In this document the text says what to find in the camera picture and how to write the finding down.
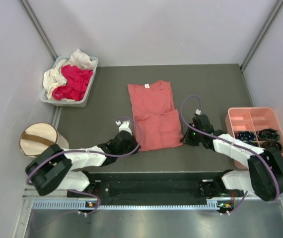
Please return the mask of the salmon pink t-shirt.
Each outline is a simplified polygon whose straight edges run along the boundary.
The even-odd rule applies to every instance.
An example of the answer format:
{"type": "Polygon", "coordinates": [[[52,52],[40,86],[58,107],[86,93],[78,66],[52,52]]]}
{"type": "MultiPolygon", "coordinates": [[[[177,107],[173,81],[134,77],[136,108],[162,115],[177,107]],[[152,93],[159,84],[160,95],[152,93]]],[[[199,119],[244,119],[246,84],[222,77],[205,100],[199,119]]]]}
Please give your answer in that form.
{"type": "Polygon", "coordinates": [[[181,123],[170,82],[159,80],[153,84],[129,84],[128,93],[141,151],[182,145],[181,123]]]}

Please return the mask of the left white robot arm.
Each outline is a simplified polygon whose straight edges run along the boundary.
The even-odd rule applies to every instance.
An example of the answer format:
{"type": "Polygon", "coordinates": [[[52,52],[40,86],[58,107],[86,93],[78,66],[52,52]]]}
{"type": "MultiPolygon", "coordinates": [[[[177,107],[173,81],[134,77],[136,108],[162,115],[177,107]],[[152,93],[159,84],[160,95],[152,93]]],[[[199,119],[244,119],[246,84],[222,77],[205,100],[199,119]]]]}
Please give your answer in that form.
{"type": "Polygon", "coordinates": [[[87,149],[63,149],[54,144],[26,167],[27,184],[34,186],[40,196],[62,189],[88,197],[95,192],[95,184],[81,169],[110,165],[120,157],[135,154],[140,147],[134,134],[125,130],[87,149]]]}

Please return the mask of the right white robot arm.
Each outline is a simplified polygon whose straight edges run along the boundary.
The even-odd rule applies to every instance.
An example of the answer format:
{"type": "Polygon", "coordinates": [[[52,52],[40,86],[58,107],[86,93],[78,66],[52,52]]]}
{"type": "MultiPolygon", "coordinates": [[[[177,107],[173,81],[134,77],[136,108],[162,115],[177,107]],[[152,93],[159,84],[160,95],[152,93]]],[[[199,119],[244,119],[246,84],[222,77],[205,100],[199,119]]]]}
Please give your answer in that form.
{"type": "Polygon", "coordinates": [[[243,164],[247,170],[226,170],[213,179],[220,196],[232,190],[253,192],[264,201],[274,201],[283,193],[283,156],[275,147],[262,148],[247,144],[226,133],[214,130],[209,118],[195,115],[182,141],[191,146],[203,145],[243,164]]]}

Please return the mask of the blue patterned coiled item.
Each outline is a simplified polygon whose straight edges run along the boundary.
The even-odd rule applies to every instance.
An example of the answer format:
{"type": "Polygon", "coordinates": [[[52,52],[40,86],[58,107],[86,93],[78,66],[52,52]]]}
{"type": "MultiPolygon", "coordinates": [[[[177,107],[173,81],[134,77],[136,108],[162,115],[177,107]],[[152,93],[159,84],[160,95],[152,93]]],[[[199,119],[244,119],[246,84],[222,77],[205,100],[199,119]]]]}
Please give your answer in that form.
{"type": "Polygon", "coordinates": [[[244,142],[251,142],[256,140],[256,135],[252,131],[240,131],[236,138],[244,142]]]}

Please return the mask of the pink divided organizer tray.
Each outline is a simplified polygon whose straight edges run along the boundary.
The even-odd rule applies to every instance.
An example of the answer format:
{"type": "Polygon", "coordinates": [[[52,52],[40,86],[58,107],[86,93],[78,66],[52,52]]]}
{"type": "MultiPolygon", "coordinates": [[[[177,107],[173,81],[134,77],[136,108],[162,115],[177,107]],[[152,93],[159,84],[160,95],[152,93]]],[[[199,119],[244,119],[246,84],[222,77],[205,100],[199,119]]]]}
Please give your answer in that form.
{"type": "Polygon", "coordinates": [[[271,108],[230,108],[227,112],[225,123],[227,132],[234,138],[236,138],[240,131],[254,132],[256,140],[246,143],[262,148],[264,148],[263,143],[266,141],[259,140],[257,133],[267,128],[277,130],[280,135],[278,142],[283,147],[283,130],[280,127],[274,110],[271,108]]]}

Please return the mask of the dark coiled item back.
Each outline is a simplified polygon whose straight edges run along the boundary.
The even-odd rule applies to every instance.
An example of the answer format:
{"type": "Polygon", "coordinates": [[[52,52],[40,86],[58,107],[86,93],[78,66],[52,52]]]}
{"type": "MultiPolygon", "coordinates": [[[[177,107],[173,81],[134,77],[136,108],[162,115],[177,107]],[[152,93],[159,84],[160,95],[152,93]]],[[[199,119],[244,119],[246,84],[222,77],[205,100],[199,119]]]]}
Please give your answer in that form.
{"type": "Polygon", "coordinates": [[[280,135],[278,134],[278,131],[272,128],[260,130],[257,133],[257,136],[259,140],[262,141],[278,141],[280,139],[280,135]]]}

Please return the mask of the dark coiled item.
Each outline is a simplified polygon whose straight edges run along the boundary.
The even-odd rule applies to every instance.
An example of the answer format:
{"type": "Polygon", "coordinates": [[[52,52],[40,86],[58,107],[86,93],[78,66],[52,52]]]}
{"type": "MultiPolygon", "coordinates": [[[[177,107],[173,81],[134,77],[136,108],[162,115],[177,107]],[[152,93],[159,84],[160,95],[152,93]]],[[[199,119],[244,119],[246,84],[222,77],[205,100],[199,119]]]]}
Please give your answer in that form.
{"type": "Polygon", "coordinates": [[[260,130],[257,133],[257,136],[259,140],[262,141],[278,141],[280,139],[280,135],[278,134],[278,131],[272,128],[260,130]]]}
{"type": "Polygon", "coordinates": [[[279,151],[283,149],[282,145],[278,141],[267,141],[263,143],[264,148],[277,148],[279,151]]]}

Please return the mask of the magenta t-shirt in bin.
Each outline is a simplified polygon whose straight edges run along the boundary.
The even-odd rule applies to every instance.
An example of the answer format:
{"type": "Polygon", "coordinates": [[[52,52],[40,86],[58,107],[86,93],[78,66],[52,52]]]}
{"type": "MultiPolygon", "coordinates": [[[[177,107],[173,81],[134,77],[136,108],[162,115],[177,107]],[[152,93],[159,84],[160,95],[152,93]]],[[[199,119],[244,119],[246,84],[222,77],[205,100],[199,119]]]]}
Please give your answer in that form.
{"type": "Polygon", "coordinates": [[[77,66],[66,65],[62,67],[62,76],[67,80],[66,85],[57,87],[52,96],[55,100],[63,99],[80,101],[84,98],[93,70],[82,70],[77,66]]]}

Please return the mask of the dark coiled item front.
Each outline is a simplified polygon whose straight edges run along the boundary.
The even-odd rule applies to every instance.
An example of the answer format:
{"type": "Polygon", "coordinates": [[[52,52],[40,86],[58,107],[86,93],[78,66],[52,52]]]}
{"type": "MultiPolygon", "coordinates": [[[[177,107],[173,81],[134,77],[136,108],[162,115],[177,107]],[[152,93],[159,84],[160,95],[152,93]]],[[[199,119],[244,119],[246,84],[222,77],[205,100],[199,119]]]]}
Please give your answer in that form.
{"type": "Polygon", "coordinates": [[[279,151],[283,149],[282,145],[278,141],[267,141],[263,143],[264,148],[277,148],[279,151]]]}

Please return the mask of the round cream fabric basket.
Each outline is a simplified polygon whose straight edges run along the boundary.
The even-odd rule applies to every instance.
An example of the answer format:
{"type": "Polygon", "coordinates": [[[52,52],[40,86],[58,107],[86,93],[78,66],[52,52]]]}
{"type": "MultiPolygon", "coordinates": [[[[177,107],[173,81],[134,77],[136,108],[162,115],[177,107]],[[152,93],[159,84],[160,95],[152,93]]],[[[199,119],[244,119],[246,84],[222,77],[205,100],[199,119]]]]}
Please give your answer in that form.
{"type": "Polygon", "coordinates": [[[28,126],[21,134],[19,147],[27,157],[36,158],[49,146],[57,144],[69,149],[69,142],[51,125],[39,122],[28,126]]]}

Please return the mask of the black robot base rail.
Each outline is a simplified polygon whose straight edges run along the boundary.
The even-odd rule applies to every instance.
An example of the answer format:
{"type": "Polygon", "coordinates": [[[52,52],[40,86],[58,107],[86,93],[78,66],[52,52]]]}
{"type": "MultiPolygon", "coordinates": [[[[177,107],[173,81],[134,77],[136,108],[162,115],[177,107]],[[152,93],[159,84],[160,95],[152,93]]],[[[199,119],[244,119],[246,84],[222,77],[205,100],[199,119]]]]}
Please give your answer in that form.
{"type": "Polygon", "coordinates": [[[205,205],[207,199],[227,200],[242,191],[218,189],[217,172],[88,173],[92,185],[88,193],[102,205],[205,205]]]}

